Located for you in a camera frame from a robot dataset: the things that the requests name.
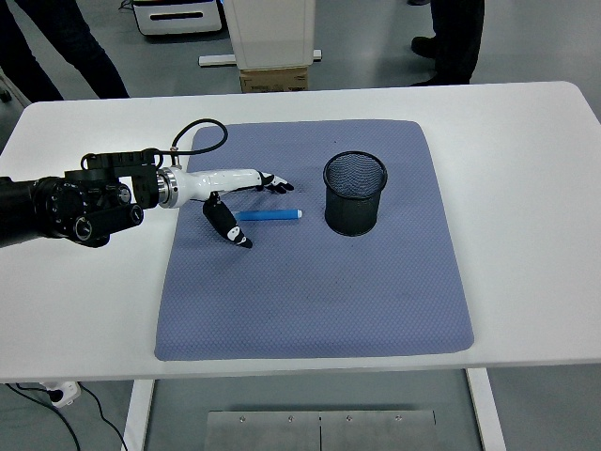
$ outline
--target person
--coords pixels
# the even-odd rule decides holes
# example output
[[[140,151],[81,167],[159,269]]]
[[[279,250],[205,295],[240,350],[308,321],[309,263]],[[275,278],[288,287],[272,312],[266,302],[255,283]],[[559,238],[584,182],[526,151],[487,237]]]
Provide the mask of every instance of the person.
[[[485,21],[485,0],[431,0],[435,36],[419,36],[411,50],[435,60],[436,75],[413,86],[468,85],[476,69]]]
[[[90,32],[75,0],[15,0],[55,49],[101,99],[128,98],[115,65]],[[63,96],[31,53],[25,37],[0,0],[0,68],[31,102]]]

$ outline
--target marker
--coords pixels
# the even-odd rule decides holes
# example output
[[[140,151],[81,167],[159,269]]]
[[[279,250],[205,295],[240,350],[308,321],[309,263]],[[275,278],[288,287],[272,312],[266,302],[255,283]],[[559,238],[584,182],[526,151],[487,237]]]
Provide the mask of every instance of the marker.
[[[301,210],[252,210],[234,211],[234,217],[238,221],[272,221],[280,219],[299,219],[302,217]]]

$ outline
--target blue cloth pad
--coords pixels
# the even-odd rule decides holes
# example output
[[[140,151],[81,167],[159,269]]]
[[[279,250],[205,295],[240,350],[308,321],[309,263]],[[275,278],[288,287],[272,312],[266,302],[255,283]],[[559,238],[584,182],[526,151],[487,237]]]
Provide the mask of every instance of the blue cloth pad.
[[[228,126],[229,139],[190,158],[188,172],[254,168],[288,194],[222,196],[231,210],[299,209],[292,221],[240,223],[254,247],[227,242],[202,203],[180,209],[155,354],[164,361],[445,353],[473,343],[455,252],[422,129],[415,122],[341,120]],[[200,129],[193,148],[221,139]],[[376,226],[329,229],[323,168],[363,150],[388,170]]]

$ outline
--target pen holder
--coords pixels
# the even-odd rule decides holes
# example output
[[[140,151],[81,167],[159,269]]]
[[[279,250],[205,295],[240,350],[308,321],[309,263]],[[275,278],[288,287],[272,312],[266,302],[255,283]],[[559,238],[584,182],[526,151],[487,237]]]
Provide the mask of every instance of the pen holder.
[[[326,223],[341,235],[363,235],[376,225],[380,193],[388,174],[374,155],[339,153],[323,170],[326,183]]]

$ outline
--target white robotic hand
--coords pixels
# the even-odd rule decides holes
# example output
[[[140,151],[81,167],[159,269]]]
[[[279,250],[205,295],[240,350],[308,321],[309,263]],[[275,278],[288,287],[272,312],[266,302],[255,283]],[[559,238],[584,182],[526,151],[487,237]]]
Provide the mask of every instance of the white robotic hand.
[[[163,168],[158,173],[159,203],[166,209],[177,209],[189,200],[205,202],[203,213],[215,230],[225,239],[251,248],[253,243],[244,236],[236,218],[220,196],[232,191],[256,188],[285,194],[294,190],[286,180],[256,169],[227,169],[200,171],[188,174],[176,166]]]
[[[265,172],[259,172],[259,175],[261,176],[261,185],[256,187],[258,191],[267,188],[275,193],[286,194],[288,191],[294,190],[294,186],[278,176],[267,174]]]

